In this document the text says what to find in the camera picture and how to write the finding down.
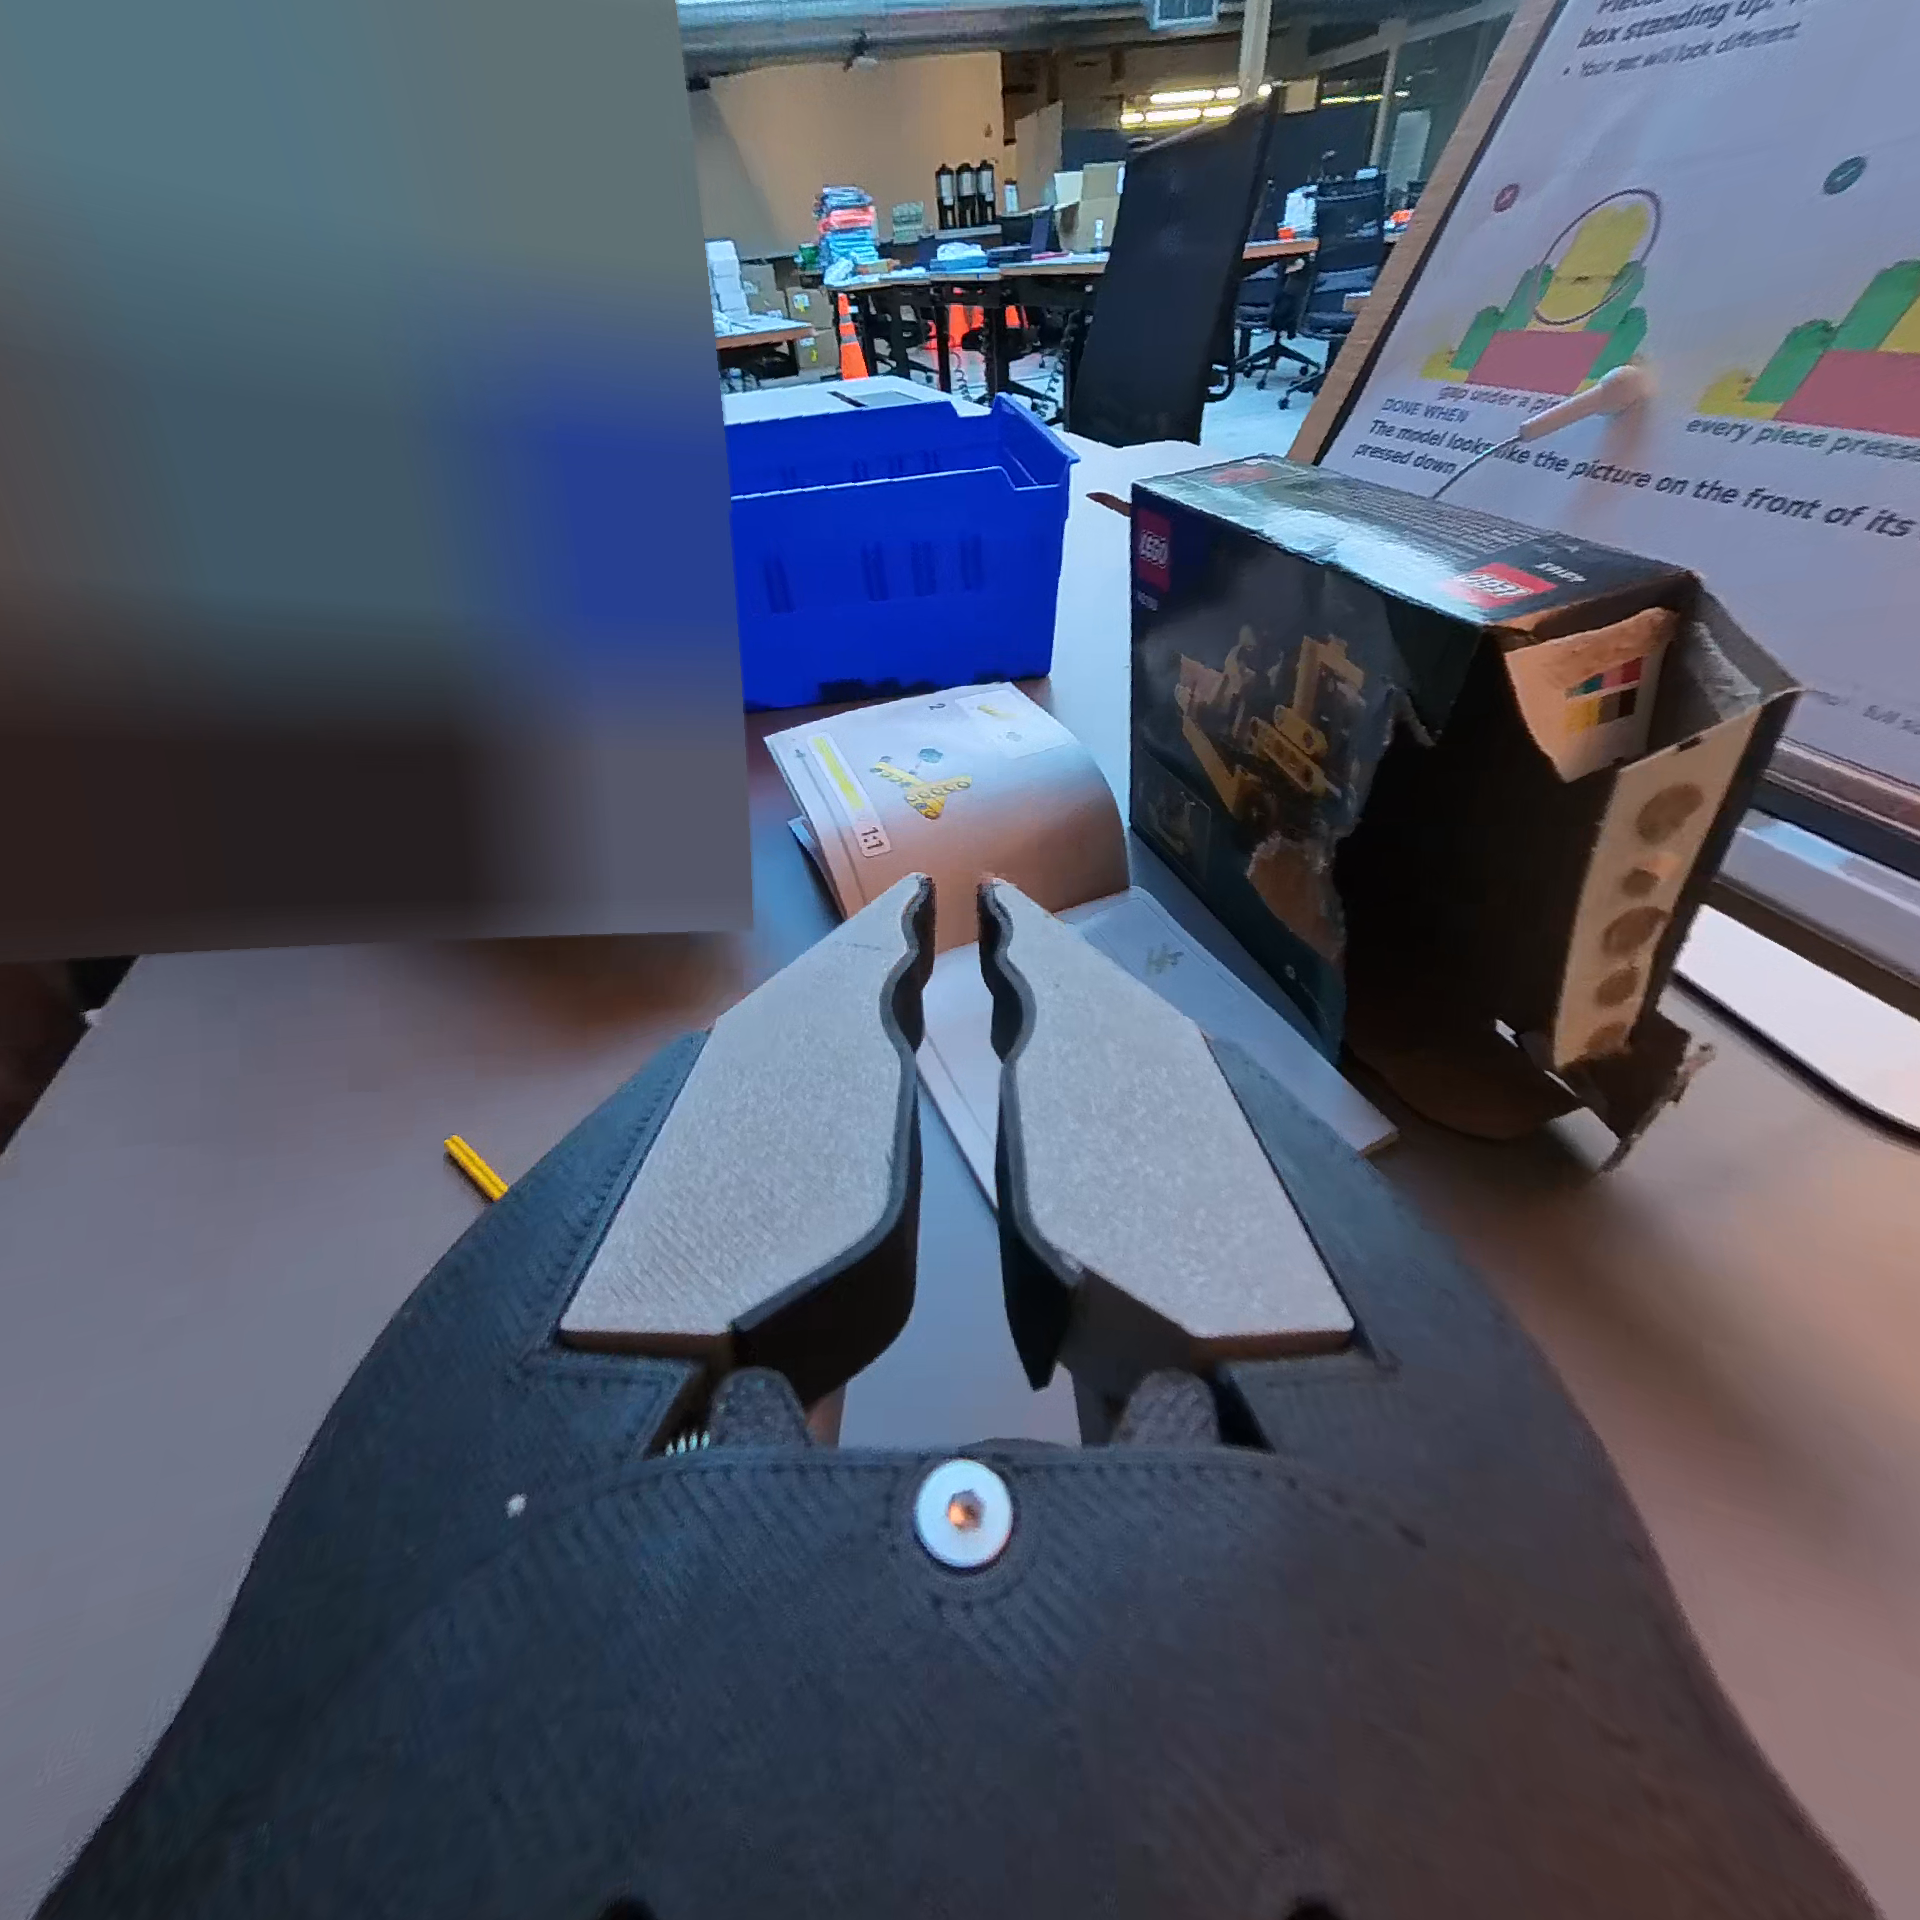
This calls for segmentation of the long wooden desk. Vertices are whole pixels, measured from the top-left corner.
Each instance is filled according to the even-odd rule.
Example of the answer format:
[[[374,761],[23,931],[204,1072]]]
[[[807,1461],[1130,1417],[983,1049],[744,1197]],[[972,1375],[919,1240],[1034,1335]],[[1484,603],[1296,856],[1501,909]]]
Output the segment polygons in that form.
[[[1144,265],[1151,265],[1170,272],[1176,284],[1192,287],[1197,275],[1215,265],[1214,255],[1222,255],[1222,247],[1202,247],[1189,236],[1166,229],[1150,233],[1136,247],[1115,247],[1111,254],[1002,260],[983,269],[955,272],[940,268],[882,272],[855,279],[844,292],[855,311],[871,373],[879,371],[879,360],[872,359],[878,350],[875,328],[887,326],[887,339],[894,339],[911,320],[940,336],[935,352],[947,393],[963,391],[963,377],[957,374],[957,355],[963,350],[948,348],[947,323],[979,307],[983,323],[964,324],[963,333],[979,331],[980,336],[979,355],[984,373],[984,395],[990,399],[999,395],[1028,401],[1042,399],[1042,388],[1019,380],[1015,373],[1019,350],[1007,312],[1019,309],[1028,320],[1034,316],[1056,316],[1062,323],[1058,416],[1066,420],[1067,399],[1078,395],[1080,360],[1096,307],[1096,287],[1108,268],[1122,265],[1122,272],[1139,279]]]

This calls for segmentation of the black mesh office chair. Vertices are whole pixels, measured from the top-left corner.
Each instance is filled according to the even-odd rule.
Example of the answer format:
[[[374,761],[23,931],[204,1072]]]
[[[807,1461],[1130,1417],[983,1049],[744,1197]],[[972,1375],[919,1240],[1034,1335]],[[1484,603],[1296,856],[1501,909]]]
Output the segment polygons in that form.
[[[1277,115],[1277,95],[1243,102],[1126,159],[1115,237],[1069,374],[1069,433],[1111,447],[1200,441],[1215,333]]]

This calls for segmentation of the lego instruction booklet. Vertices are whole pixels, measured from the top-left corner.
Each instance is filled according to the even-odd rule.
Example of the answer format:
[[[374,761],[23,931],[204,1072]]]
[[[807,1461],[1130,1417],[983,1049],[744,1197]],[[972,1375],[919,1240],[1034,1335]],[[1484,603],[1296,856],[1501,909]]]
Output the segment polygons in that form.
[[[1363,1156],[1399,1139],[1276,1005],[1132,885],[1108,780],[1015,684],[816,716],[764,744],[795,807],[791,830],[844,919],[902,875],[933,879],[936,958],[919,1075],[984,1196],[995,1196],[999,1061],[975,958],[983,879],[1015,881],[1179,1014],[1252,1056]]]

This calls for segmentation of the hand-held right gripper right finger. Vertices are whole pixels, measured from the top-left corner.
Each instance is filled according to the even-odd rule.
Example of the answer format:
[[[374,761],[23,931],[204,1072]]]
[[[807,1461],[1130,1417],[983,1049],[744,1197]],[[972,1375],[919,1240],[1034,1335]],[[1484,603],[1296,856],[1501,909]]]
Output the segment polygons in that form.
[[[1210,1033],[1007,879],[975,893],[999,1061],[1006,1319],[1034,1384],[1115,1433],[1144,1377],[1320,1359],[1352,1309]]]

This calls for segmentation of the black swivel chair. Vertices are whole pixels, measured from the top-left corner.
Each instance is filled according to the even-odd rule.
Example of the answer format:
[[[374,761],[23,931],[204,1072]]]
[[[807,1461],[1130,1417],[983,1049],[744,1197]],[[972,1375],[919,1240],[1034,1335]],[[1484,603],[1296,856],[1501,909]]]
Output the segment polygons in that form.
[[[1349,296],[1366,296],[1384,265],[1384,176],[1375,167],[1334,176],[1311,192],[1311,255],[1286,272],[1269,307],[1274,343],[1254,355],[1262,388],[1280,360],[1301,373],[1280,393],[1280,406],[1317,395],[1352,331]]]

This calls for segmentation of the blue plastic bin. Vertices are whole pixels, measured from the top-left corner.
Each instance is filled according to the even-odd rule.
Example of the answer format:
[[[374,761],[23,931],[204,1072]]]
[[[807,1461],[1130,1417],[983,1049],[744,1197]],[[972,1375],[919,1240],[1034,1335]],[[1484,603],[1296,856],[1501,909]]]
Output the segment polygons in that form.
[[[749,712],[1052,672],[1077,454],[1016,401],[726,424]]]

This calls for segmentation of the instruction poster board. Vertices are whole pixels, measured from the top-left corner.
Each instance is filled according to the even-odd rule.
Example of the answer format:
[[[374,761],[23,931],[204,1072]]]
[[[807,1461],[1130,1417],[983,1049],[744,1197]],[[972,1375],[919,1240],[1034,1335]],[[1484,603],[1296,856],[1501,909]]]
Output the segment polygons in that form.
[[[1915,783],[1918,4],[1559,4],[1323,463],[1430,496],[1614,368],[1654,391],[1447,501],[1694,569],[1804,688],[1789,739]]]

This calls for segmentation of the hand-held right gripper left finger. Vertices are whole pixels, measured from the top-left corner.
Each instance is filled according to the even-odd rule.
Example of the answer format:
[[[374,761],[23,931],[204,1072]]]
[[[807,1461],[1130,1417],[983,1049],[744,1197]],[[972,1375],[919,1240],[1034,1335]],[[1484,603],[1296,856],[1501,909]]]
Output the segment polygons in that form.
[[[766,1368],[820,1404],[917,1295],[920,997],[910,873],[719,1014],[559,1315],[582,1353]]]

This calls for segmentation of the dark lego box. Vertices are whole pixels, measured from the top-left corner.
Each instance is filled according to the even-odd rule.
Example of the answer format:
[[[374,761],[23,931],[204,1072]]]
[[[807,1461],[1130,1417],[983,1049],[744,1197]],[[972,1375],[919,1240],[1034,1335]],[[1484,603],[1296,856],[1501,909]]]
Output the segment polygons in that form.
[[[1288,460],[1132,494],[1132,828],[1311,1041],[1615,1159],[1712,1056],[1662,995],[1796,685],[1686,567]]]

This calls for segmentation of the white flat tray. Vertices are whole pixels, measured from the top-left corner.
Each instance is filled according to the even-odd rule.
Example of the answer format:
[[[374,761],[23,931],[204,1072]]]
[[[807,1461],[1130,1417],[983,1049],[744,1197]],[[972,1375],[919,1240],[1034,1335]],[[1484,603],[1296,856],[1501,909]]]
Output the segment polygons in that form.
[[[1804,952],[1703,907],[1683,985],[1845,1107],[1918,1139],[1918,1019]]]

